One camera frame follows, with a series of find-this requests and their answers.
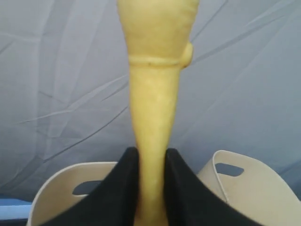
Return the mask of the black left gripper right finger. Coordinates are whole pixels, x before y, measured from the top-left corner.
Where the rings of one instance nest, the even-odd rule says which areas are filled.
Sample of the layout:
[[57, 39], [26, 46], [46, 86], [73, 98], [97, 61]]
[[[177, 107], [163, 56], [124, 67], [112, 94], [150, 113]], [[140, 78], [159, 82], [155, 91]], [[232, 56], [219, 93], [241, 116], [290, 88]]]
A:
[[176, 149], [167, 149], [164, 198], [170, 226], [248, 226], [249, 219], [213, 194]]

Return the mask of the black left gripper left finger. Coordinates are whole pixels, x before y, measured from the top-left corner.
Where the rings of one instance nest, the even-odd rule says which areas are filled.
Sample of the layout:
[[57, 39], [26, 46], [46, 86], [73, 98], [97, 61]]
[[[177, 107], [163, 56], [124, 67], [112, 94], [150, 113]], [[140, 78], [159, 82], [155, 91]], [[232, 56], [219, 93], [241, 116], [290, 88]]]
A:
[[139, 155], [129, 147], [119, 162], [88, 196], [48, 226], [132, 226], [138, 199]]

